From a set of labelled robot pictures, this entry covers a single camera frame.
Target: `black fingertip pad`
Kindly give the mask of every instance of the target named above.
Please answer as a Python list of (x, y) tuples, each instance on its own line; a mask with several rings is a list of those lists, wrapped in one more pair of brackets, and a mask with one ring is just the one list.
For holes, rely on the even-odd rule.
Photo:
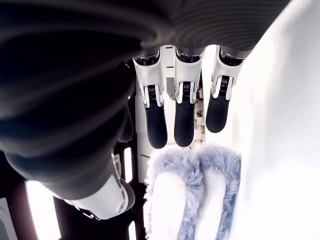
[(149, 142), (155, 149), (162, 149), (168, 141), (164, 105), (158, 107), (151, 103), (149, 108), (145, 108), (145, 114)]
[(174, 139), (180, 147), (188, 147), (195, 133), (195, 104), (175, 102)]
[(210, 100), (206, 111), (205, 124), (212, 133), (221, 132), (227, 123), (229, 100), (219, 95), (214, 98), (210, 92)]

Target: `robotic hand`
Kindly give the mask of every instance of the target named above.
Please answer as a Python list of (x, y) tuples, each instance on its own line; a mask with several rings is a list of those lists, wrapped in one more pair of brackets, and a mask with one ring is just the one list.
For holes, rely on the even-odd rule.
[(135, 56), (148, 138), (160, 149), (168, 138), (160, 47), (175, 46), (174, 138), (186, 147), (205, 47), (219, 45), (206, 115), (217, 133), (245, 58), (289, 1), (1, 2), (0, 149), (20, 175), (88, 216), (123, 213), (135, 195), (112, 149), (133, 135), (136, 80), (124, 62)]
[[(199, 87), (205, 48), (173, 48), (175, 121), (174, 139), (180, 147), (189, 146), (194, 138), (196, 92)], [(206, 126), (212, 133), (223, 130), (227, 122), (232, 88), (250, 51), (236, 51), (217, 46), (211, 74), (211, 91)], [(163, 148), (168, 139), (164, 112), (164, 84), (161, 51), (133, 58), (137, 80), (143, 96), (150, 144)]]

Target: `blue faux fur trim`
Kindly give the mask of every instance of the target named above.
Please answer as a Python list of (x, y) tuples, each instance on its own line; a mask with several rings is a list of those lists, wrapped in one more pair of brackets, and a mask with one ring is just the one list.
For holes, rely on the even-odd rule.
[(177, 240), (193, 240), (198, 218), (198, 209), (204, 195), (203, 174), (200, 162), (194, 151), (187, 148), (166, 149), (153, 155), (149, 161), (147, 173), (147, 189), (145, 198), (150, 209), (147, 211), (146, 233), (152, 238), (151, 206), (154, 184), (157, 176), (164, 172), (178, 174), (185, 182), (187, 189), (186, 205)]
[(240, 184), (241, 159), (233, 150), (212, 144), (204, 145), (197, 151), (187, 148), (165, 149), (152, 156), (145, 195), (149, 206), (146, 213), (148, 219), (145, 223), (147, 238), (152, 240), (151, 207), (155, 180), (161, 173), (173, 172), (184, 180), (187, 187), (187, 202), (177, 240), (194, 240), (199, 207), (206, 194), (203, 172), (209, 169), (222, 173), (226, 181), (216, 240), (228, 238)]
[(199, 149), (197, 155), (201, 162), (200, 170), (202, 173), (208, 169), (213, 169), (224, 175), (226, 189), (220, 226), (215, 240), (228, 239), (240, 185), (241, 158), (229, 148), (212, 144), (205, 145)]

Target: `black fingertip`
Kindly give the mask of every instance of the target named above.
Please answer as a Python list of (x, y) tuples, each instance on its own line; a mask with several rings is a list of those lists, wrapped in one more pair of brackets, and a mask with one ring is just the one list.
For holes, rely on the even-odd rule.
[(210, 92), (205, 124), (211, 133), (219, 133), (225, 128), (229, 102), (225, 96), (219, 95), (217, 98), (214, 98)]

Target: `white wall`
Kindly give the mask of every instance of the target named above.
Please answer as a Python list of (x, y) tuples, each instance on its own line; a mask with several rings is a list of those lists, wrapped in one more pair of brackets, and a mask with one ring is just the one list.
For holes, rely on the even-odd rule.
[(319, 0), (290, 2), (244, 63), (225, 129), (206, 134), (242, 155), (230, 240), (320, 239), (319, 13)]

